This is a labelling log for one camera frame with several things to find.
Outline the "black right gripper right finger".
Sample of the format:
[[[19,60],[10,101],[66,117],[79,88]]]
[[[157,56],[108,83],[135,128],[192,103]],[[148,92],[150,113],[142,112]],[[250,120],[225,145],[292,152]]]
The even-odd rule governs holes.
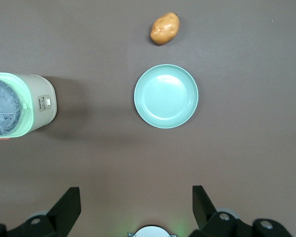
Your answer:
[[[203,186],[192,187],[192,210],[198,229],[193,237],[290,237],[279,222],[260,218],[248,225],[226,211],[217,211]]]

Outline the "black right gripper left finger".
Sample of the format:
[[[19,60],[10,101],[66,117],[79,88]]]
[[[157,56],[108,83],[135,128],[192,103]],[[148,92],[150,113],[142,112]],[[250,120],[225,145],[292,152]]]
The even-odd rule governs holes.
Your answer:
[[[0,224],[0,237],[66,237],[80,216],[80,189],[70,187],[45,215],[36,215],[7,230]]]

